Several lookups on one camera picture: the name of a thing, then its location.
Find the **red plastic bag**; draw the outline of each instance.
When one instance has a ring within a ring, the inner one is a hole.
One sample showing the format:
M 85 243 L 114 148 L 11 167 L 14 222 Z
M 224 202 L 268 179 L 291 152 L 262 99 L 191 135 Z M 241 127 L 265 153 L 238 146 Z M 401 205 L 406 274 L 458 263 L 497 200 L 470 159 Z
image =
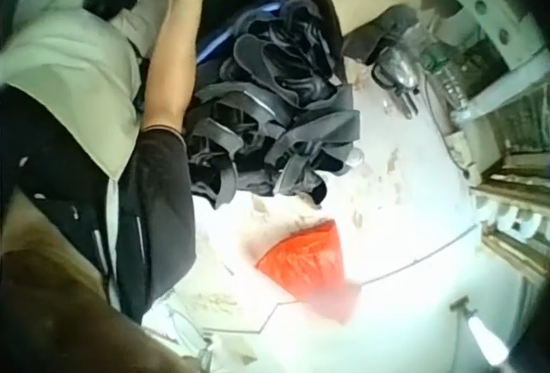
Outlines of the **red plastic bag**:
M 271 248 L 255 267 L 296 300 L 340 323 L 350 317 L 361 290 L 345 281 L 334 221 L 290 235 Z

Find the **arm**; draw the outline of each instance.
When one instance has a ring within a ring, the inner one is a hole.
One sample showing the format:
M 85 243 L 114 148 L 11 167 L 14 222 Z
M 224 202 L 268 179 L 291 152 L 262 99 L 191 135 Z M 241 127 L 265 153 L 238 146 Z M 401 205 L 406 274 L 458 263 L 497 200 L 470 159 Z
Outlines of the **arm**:
M 151 58 L 143 128 L 181 130 L 195 83 L 196 42 L 202 0 L 170 0 Z

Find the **fluorescent light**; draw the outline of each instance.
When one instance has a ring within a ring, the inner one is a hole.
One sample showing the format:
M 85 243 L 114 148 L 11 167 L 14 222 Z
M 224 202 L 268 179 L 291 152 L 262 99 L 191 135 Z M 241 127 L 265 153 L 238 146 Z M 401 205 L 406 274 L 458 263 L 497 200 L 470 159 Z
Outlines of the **fluorescent light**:
M 498 366 L 506 361 L 510 353 L 508 347 L 483 324 L 478 316 L 468 317 L 467 325 L 470 327 L 483 356 L 491 366 Z

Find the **light fixture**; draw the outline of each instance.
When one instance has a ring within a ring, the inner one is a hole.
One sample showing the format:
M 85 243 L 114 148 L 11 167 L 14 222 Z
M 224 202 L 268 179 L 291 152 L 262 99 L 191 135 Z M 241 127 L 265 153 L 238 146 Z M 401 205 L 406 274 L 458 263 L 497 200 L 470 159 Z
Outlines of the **light fixture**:
M 450 305 L 450 309 L 467 322 L 475 342 L 491 366 L 499 366 L 506 361 L 510 350 L 495 333 L 486 327 L 476 315 L 477 312 L 468 308 L 468 297 L 457 300 Z

